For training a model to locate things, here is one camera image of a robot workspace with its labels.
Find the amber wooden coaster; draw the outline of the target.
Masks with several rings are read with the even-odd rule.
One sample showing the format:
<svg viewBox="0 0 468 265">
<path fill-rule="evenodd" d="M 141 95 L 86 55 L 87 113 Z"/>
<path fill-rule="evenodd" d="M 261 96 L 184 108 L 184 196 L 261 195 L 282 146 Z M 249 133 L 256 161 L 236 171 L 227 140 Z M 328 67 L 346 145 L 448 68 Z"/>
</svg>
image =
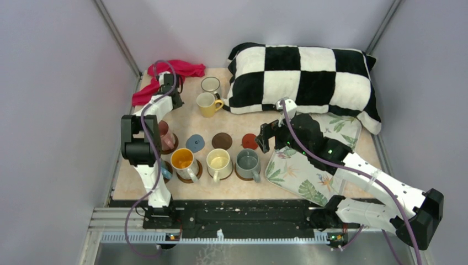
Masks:
<svg viewBox="0 0 468 265">
<path fill-rule="evenodd" d="M 240 180 L 243 180 L 243 181 L 254 181 L 254 178 L 244 178 L 244 177 L 240 176 L 240 175 L 238 174 L 238 172 L 236 171 L 235 168 L 234 168 L 234 172 L 235 172 L 236 176 L 237 176 Z"/>
<path fill-rule="evenodd" d="M 219 181 L 223 181 L 223 180 L 225 180 L 225 179 L 228 179 L 228 178 L 233 174 L 233 172 L 235 171 L 234 169 L 235 169 L 235 168 L 233 167 L 232 171 L 231 171 L 227 176 L 225 176 L 224 178 L 219 178 Z M 209 175 L 211 178 L 214 179 L 214 176 L 213 176 L 210 172 L 208 172 L 208 175 Z"/>
<path fill-rule="evenodd" d="M 178 179 L 184 183 L 197 182 L 203 173 L 202 164 L 197 159 L 192 160 L 191 164 L 185 168 L 175 167 L 174 169 Z"/>
</svg>

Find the cream ceramic mug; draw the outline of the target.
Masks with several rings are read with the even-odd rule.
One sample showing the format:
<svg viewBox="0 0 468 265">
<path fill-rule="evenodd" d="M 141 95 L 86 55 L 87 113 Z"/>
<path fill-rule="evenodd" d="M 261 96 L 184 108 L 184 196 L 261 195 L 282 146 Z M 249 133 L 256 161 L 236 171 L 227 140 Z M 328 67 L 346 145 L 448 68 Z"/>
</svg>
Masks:
<svg viewBox="0 0 468 265">
<path fill-rule="evenodd" d="M 224 149 L 214 149 L 206 157 L 208 172 L 210 172 L 215 183 L 219 183 L 219 178 L 224 178 L 233 169 L 233 162 L 230 154 Z"/>
</svg>

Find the blue mug yellow inside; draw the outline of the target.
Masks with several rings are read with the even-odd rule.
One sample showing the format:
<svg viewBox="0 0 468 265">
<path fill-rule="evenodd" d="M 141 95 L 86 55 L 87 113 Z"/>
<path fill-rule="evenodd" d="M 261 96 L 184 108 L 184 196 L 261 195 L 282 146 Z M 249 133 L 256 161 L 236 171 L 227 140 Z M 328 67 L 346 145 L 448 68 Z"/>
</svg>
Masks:
<svg viewBox="0 0 468 265">
<path fill-rule="evenodd" d="M 165 183 L 169 182 L 172 178 L 172 172 L 167 169 L 166 165 L 162 165 L 161 175 Z"/>
</svg>

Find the pink mug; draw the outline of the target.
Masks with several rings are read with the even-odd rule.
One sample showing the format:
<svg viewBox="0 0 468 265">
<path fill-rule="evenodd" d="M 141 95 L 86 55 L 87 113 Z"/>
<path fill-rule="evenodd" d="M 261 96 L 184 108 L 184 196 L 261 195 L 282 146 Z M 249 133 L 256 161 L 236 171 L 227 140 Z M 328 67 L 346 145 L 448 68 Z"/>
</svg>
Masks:
<svg viewBox="0 0 468 265">
<path fill-rule="evenodd" d="M 158 123 L 158 129 L 159 129 L 160 140 L 165 135 L 171 135 L 172 133 L 169 129 L 168 124 L 165 121 L 160 121 Z"/>
</svg>

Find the dark walnut wooden coaster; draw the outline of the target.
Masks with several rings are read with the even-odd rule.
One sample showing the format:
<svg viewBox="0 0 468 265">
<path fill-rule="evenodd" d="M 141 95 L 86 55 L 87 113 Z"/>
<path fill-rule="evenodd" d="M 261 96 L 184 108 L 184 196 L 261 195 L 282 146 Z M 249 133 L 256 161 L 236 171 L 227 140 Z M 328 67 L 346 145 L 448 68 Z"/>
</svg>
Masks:
<svg viewBox="0 0 468 265">
<path fill-rule="evenodd" d="M 232 137 L 226 132 L 220 132 L 214 135 L 211 144 L 215 149 L 228 150 L 232 146 Z"/>
<path fill-rule="evenodd" d="M 171 135 L 165 135 L 164 137 L 161 138 L 161 145 L 162 145 L 161 153 L 163 155 L 167 155 L 167 154 L 174 152 L 178 148 L 178 145 L 179 145 L 178 136 L 174 133 L 171 133 Z"/>
</svg>

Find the orange cup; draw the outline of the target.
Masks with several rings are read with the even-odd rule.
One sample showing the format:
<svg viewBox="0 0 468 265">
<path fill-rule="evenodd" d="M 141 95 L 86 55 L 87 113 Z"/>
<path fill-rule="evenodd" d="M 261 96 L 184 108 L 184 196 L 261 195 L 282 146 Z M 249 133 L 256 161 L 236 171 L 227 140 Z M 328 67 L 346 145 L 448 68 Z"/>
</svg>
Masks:
<svg viewBox="0 0 468 265">
<path fill-rule="evenodd" d="M 196 159 L 194 154 L 186 148 L 175 150 L 171 155 L 171 165 L 173 168 L 185 168 L 191 164 L 191 161 Z"/>
</svg>

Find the blue-grey apple coaster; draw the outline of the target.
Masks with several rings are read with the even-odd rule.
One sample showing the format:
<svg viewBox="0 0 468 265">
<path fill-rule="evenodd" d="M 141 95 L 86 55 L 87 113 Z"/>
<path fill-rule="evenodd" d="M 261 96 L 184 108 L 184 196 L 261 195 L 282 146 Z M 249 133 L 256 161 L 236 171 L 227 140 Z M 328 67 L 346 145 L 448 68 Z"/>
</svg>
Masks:
<svg viewBox="0 0 468 265">
<path fill-rule="evenodd" d="M 185 146 L 192 153 L 197 153 L 205 147 L 205 141 L 201 135 L 194 134 L 187 139 Z"/>
</svg>

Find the grey ceramic mug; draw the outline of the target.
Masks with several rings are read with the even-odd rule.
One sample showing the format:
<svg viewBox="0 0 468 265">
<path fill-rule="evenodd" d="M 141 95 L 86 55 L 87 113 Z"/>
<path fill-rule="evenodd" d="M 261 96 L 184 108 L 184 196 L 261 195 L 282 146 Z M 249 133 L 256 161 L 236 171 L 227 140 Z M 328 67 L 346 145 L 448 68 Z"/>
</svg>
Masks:
<svg viewBox="0 0 468 265">
<path fill-rule="evenodd" d="M 252 149 L 243 149 L 236 157 L 235 169 L 244 178 L 254 178 L 260 183 L 261 164 L 257 153 Z"/>
</svg>

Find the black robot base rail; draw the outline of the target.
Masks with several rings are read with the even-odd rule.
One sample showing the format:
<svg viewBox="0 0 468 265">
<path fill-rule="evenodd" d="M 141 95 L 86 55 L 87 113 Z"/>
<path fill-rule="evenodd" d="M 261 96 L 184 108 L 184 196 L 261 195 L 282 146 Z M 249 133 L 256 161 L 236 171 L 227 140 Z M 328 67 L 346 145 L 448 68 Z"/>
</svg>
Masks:
<svg viewBox="0 0 468 265">
<path fill-rule="evenodd" d="M 357 229 L 344 224 L 323 207 L 303 199 L 172 200 L 156 209 L 141 203 L 145 229 L 174 229 L 183 239 L 293 239 L 312 238 L 317 232 Z"/>
</svg>

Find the red apple coaster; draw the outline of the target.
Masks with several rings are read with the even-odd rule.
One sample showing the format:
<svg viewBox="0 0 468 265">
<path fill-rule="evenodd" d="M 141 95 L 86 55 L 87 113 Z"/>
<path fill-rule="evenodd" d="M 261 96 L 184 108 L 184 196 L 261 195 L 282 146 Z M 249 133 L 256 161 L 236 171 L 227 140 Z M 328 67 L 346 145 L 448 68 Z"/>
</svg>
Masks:
<svg viewBox="0 0 468 265">
<path fill-rule="evenodd" d="M 256 150 L 258 144 L 256 143 L 256 135 L 252 133 L 245 134 L 242 138 L 242 147 L 244 149 Z"/>
</svg>

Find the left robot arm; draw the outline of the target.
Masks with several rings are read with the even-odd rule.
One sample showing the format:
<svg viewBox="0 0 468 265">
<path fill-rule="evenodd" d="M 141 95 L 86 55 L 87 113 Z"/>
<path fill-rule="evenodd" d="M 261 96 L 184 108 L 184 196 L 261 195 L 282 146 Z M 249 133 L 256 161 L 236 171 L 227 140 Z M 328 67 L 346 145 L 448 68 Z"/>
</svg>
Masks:
<svg viewBox="0 0 468 265">
<path fill-rule="evenodd" d="M 163 228 L 177 221 L 172 196 L 163 178 L 162 144 L 158 123 L 166 114 L 183 105 L 178 90 L 181 78 L 168 71 L 158 75 L 159 90 L 141 110 L 121 118 L 121 153 L 143 182 L 148 200 L 145 217 L 156 218 Z"/>
</svg>

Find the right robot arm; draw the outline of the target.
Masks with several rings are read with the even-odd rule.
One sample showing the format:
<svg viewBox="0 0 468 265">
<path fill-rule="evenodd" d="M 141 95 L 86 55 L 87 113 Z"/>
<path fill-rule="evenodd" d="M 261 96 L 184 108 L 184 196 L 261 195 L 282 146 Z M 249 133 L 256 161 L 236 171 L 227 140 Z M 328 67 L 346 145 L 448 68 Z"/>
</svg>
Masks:
<svg viewBox="0 0 468 265">
<path fill-rule="evenodd" d="M 264 123 L 256 136 L 262 152 L 284 147 L 300 153 L 314 168 L 351 182 L 374 196 L 377 203 L 333 195 L 324 205 L 320 229 L 342 223 L 372 226 L 396 235 L 405 244 L 427 250 L 443 218 L 444 196 L 432 188 L 423 191 L 400 182 L 372 166 L 351 147 L 324 136 L 319 122 L 308 114 L 299 114 L 289 122 Z"/>
</svg>

